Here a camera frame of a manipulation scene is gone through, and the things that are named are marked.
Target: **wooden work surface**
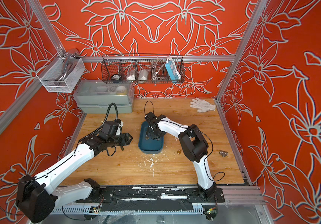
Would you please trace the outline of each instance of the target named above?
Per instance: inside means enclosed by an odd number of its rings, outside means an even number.
[[[213,99],[206,99],[214,104]],[[144,120],[144,104],[146,99],[135,99],[131,114],[119,114],[123,122],[122,132],[129,132],[133,141],[129,146],[124,146],[124,151],[117,147],[116,153],[109,157],[106,152],[101,152],[89,160],[69,177],[62,185],[73,185],[86,178],[92,178],[100,185],[153,185],[153,184],[196,184],[197,175],[193,163],[189,161],[181,150],[179,140],[170,134],[164,136],[163,150],[155,155],[144,154],[138,148],[140,126]],[[152,99],[156,116],[164,114],[169,119],[184,125],[196,124],[199,129],[207,134],[213,144],[214,151],[208,157],[211,174],[219,171],[225,177],[217,183],[244,183],[239,167],[226,137],[223,125],[217,111],[198,113],[195,108],[189,107],[190,99]],[[152,110],[149,102],[146,112]],[[104,114],[87,114],[77,139],[80,139],[101,124]],[[110,114],[108,120],[115,118]],[[227,151],[227,157],[221,157],[219,151]]]

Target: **red floral wallpaper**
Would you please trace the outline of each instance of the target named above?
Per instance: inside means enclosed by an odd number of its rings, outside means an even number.
[[[35,175],[61,159],[81,113],[71,94],[41,88],[0,136],[0,186]],[[1,188],[0,205],[22,214],[15,206],[16,192],[16,186]],[[0,224],[26,221],[0,210]]]
[[[66,49],[82,56],[233,55],[255,0],[68,1],[41,0]],[[230,62],[185,63],[183,84],[135,85],[136,97],[214,97]],[[86,79],[101,79],[86,63]]]
[[[26,0],[0,0],[0,115],[55,53]]]
[[[52,46],[26,0],[0,0],[0,115],[54,57]],[[82,111],[71,94],[43,87],[0,136],[0,186],[36,174],[60,159]],[[0,190],[0,205],[10,213],[16,186]],[[0,210],[0,223],[25,223],[24,216]]]
[[[268,2],[221,106],[275,223],[321,223],[321,1]]]

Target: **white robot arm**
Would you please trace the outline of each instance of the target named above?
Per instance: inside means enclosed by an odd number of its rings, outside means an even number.
[[[145,120],[151,128],[149,135],[152,139],[160,138],[166,133],[179,139],[184,155],[193,162],[201,198],[204,201],[211,200],[216,190],[216,183],[211,178],[209,169],[208,143],[199,128],[194,124],[181,125],[164,115],[157,117],[152,112],[145,115]]]
[[[129,145],[133,138],[129,133],[121,133],[122,125],[123,122],[119,119],[105,121],[94,132],[82,138],[80,140],[82,144],[78,145],[73,152],[50,168],[34,177],[29,175],[22,177],[18,185],[16,206],[33,223],[38,223],[45,219],[53,209],[72,201],[79,199],[97,201],[100,186],[92,179],[85,179],[79,184],[67,187],[58,187],[58,185],[100,152],[106,150],[108,154],[107,148],[120,146],[123,150],[123,146]]]

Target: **basket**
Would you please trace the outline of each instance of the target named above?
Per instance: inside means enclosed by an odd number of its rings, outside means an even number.
[[[84,70],[86,69],[82,59],[70,59],[70,62],[77,60],[77,64],[71,73],[61,81],[58,79],[61,75],[63,60],[61,58],[56,58],[55,60],[56,62],[52,65],[49,72],[40,78],[41,84],[48,92],[72,92]]]
[[[131,57],[119,56],[119,59],[109,59],[109,56],[102,55],[102,80],[105,83],[182,83],[184,82],[185,70],[183,56],[180,55],[152,55]],[[165,68],[167,57],[172,57],[176,64],[176,69],[181,75],[180,79],[171,79]],[[134,80],[128,80],[127,74],[131,70],[135,70]],[[142,70],[147,69],[148,78],[146,80],[138,80]]]

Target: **gray plastic storage box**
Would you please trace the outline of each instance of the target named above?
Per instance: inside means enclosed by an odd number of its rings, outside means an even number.
[[[133,112],[134,87],[130,83],[82,80],[73,97],[77,106],[87,114],[105,114],[112,102],[120,114]],[[114,114],[116,111],[111,107],[109,112]]]

